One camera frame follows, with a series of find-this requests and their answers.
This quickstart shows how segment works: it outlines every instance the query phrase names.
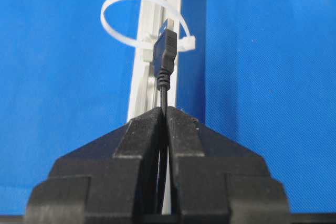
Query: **white cable tie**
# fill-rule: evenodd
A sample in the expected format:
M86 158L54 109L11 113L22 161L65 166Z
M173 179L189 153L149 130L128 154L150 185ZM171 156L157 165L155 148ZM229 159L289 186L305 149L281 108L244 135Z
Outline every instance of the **white cable tie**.
M154 43L151 42L147 42L147 41L141 41L141 40L136 40L136 39L132 39L129 37L126 37L124 35L122 35L121 33L117 32L116 30L114 30L106 21L105 19L105 10L112 4L118 2L118 1L122 1L122 0L106 0L103 3L103 6L101 7L101 12L100 12L100 21L101 24L103 25L104 29L108 32L109 35L111 35L113 38L115 38L116 40L129 45L131 47L135 47L135 48L141 48L141 49L150 49L153 50L153 46ZM183 37L182 39L179 39L177 41L177 50L179 52L183 52L183 51L189 51L189 50L193 50L196 47L196 39L195 36L191 36L188 26L184 20L184 18L182 17L182 15L171 5L169 4L166 0L145 0L145 1L150 1L150 2L154 2L164 8L166 8L166 10L168 12L170 12L173 17L175 19L178 20L178 22L180 22L180 24L182 25L185 33L186 33L186 37Z

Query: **blue fabric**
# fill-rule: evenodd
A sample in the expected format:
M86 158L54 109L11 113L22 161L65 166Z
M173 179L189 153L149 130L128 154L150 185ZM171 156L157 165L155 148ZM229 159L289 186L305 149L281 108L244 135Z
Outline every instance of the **blue fabric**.
M206 0L205 122L265 157L293 212L336 212L335 14L336 0Z
M0 214L23 214L54 160L125 123L134 49L104 0L0 0ZM107 19L136 36L140 2Z

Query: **black plastic jaw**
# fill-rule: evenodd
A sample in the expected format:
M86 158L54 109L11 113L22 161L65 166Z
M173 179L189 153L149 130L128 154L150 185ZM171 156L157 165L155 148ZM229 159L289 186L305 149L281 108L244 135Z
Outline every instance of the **black plastic jaw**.
M59 158L25 223L289 223L282 185L262 157L168 107ZM159 138L170 147L172 214L155 215Z

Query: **blue background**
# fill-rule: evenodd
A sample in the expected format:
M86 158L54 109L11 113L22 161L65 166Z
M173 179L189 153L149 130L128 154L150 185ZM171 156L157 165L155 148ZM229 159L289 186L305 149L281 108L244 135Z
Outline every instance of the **blue background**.
M125 123L134 49L104 0L0 0L0 214L60 155ZM293 212L336 211L336 0L182 0L177 107L263 155ZM136 36L139 2L107 19Z
M336 0L183 0L182 14L197 50L180 57L178 107L261 154L291 211L336 212Z
M54 160L126 122L134 49L105 0L0 0L0 214L23 214ZM107 10L135 37L140 2Z

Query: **cable strain relief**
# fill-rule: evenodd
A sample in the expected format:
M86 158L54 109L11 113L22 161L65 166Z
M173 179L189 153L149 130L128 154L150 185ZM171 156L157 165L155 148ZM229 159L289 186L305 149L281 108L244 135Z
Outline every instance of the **cable strain relief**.
M165 69L161 69L158 75L158 81L156 82L156 86L158 88L158 90L161 89L161 86L166 86L166 89L169 90L170 89L170 72L165 70Z

